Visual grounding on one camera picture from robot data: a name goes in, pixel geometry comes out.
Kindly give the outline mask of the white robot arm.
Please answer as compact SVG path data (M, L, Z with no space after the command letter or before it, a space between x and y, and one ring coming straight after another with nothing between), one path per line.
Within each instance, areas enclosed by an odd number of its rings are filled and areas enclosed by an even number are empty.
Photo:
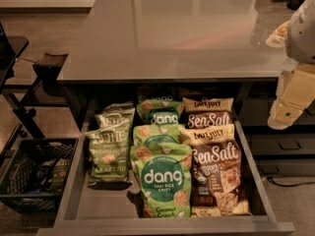
M291 126L315 99L315 0L304 0L290 20L267 38L269 46L284 46L286 55L297 62L282 71L268 126L283 130Z

